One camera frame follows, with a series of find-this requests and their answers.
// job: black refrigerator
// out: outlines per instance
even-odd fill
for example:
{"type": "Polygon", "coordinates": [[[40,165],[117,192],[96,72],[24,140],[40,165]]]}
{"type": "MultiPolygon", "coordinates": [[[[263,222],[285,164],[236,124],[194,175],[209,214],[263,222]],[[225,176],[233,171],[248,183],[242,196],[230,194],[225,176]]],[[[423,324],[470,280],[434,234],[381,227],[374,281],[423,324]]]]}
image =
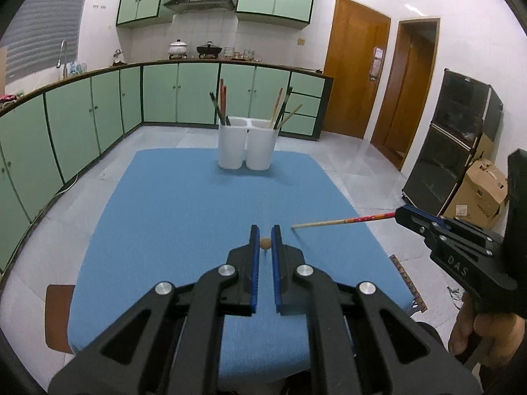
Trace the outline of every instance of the black refrigerator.
{"type": "Polygon", "coordinates": [[[445,70],[429,132],[402,189],[405,201],[441,215],[483,144],[493,145],[502,112],[491,85],[445,70]]]}

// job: white pot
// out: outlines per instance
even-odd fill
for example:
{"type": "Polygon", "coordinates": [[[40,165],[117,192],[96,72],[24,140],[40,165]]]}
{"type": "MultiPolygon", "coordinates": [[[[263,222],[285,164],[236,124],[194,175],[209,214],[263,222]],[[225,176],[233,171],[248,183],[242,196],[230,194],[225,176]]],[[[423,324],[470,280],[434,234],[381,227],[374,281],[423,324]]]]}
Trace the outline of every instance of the white pot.
{"type": "Polygon", "coordinates": [[[168,54],[170,56],[186,55],[187,48],[188,48],[188,45],[185,42],[181,40],[177,40],[176,42],[171,43],[170,46],[168,47],[168,54]]]}

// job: blue tablecloth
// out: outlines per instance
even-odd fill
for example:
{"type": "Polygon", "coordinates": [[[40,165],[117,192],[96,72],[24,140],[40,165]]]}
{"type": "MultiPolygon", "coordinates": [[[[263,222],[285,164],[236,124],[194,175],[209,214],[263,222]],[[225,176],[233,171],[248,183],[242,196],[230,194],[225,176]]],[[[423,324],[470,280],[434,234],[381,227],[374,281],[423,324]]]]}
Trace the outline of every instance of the blue tablecloth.
{"type": "MultiPolygon", "coordinates": [[[[357,216],[308,155],[275,152],[270,169],[225,171],[214,149],[139,151],[110,198],[78,276],[68,337],[87,346],[159,281],[196,282],[249,241],[251,224],[335,281],[376,283],[404,309],[412,294],[365,224],[305,228],[293,223],[357,216]]],[[[304,316],[276,314],[271,254],[260,254],[257,312],[225,319],[220,382],[272,381],[309,367],[304,316]]]]}

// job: silver screw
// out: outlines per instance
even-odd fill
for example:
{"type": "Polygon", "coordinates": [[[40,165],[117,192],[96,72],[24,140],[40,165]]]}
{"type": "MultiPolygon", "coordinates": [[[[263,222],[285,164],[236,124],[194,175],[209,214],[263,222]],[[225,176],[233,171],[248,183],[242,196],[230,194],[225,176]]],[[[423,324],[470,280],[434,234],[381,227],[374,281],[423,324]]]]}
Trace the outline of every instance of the silver screw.
{"type": "Polygon", "coordinates": [[[222,264],[218,267],[218,273],[221,276],[232,276],[234,275],[235,271],[235,267],[230,264],[222,264]]]}
{"type": "Polygon", "coordinates": [[[301,264],[297,267],[297,273],[300,276],[311,276],[314,270],[309,264],[301,264]]]}
{"type": "Polygon", "coordinates": [[[165,295],[172,291],[170,282],[160,282],[155,286],[155,292],[159,295],[165,295]]]}
{"type": "Polygon", "coordinates": [[[359,285],[359,290],[362,294],[371,295],[377,290],[377,287],[372,282],[363,282],[359,285]]]}

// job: window blind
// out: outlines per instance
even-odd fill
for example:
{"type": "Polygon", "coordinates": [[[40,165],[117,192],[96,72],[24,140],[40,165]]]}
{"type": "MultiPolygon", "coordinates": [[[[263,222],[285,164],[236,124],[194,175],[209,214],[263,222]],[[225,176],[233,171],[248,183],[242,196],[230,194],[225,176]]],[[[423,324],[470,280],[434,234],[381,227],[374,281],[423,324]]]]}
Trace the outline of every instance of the window blind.
{"type": "Polygon", "coordinates": [[[68,62],[74,60],[83,7],[84,0],[25,0],[0,40],[7,46],[6,83],[56,65],[62,40],[68,62]]]}

